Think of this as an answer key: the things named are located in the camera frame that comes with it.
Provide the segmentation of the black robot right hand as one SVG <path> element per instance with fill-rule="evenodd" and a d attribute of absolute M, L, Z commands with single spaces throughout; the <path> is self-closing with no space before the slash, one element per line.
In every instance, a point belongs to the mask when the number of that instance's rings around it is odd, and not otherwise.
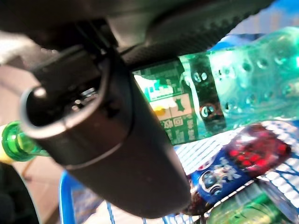
<path fill-rule="evenodd" d="M 3 0 L 0 29 L 59 53 L 32 73 L 21 129 L 73 177 L 136 216 L 191 200 L 133 69 L 201 52 L 270 0 Z"/>

